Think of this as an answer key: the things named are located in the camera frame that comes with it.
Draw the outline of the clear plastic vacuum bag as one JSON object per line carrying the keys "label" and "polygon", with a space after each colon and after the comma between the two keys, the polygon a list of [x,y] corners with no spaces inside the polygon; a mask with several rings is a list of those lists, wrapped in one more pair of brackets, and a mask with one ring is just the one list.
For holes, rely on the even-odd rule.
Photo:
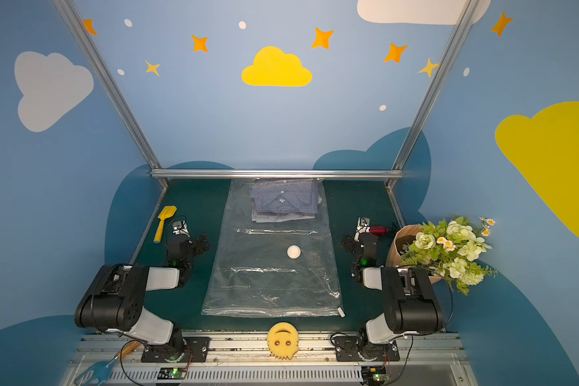
{"label": "clear plastic vacuum bag", "polygon": [[250,185],[232,181],[203,315],[245,318],[336,316],[343,307],[326,195],[311,220],[252,221]]}

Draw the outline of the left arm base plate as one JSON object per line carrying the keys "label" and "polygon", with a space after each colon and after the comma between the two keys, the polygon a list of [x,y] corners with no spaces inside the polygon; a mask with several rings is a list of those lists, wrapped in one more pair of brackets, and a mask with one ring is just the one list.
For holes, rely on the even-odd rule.
{"label": "left arm base plate", "polygon": [[142,363],[204,363],[211,339],[207,336],[186,336],[172,339],[164,345],[148,345],[141,357]]}

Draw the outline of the blue checkered shirt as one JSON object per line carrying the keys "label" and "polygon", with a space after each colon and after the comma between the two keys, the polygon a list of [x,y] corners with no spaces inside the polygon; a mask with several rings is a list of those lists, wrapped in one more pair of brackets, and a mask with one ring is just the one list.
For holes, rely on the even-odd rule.
{"label": "blue checkered shirt", "polygon": [[259,224],[314,219],[323,198],[313,179],[251,183],[252,221]]}

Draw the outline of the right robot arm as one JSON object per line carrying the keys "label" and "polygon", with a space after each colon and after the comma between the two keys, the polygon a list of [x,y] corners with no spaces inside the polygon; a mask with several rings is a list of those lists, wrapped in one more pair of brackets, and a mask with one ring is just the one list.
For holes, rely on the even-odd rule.
{"label": "right robot arm", "polygon": [[365,323],[355,336],[332,339],[339,362],[400,360],[396,339],[430,335],[445,326],[445,318],[433,284],[439,279],[422,267],[401,262],[401,248],[418,239],[420,227],[409,225],[395,235],[386,265],[376,263],[380,238],[390,230],[371,225],[366,217],[357,220],[355,234],[344,236],[342,246],[354,255],[352,279],[363,287],[379,290],[383,312]]}

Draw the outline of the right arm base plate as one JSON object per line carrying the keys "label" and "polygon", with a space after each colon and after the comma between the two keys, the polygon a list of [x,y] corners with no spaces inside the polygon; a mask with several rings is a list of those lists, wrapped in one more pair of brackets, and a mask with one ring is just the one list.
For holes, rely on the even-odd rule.
{"label": "right arm base plate", "polygon": [[330,338],[338,362],[397,362],[397,344],[371,344],[358,336],[333,335]]}

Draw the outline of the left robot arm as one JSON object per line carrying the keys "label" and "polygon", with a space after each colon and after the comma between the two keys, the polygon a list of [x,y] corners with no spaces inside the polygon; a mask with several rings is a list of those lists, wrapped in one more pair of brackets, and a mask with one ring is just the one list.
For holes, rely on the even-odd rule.
{"label": "left robot arm", "polygon": [[144,306],[149,292],[183,288],[196,257],[210,248],[207,236],[192,237],[184,220],[171,226],[163,267],[103,265],[77,306],[74,321],[79,328],[125,335],[142,344],[143,363],[204,363],[209,338],[185,338],[178,323]]}

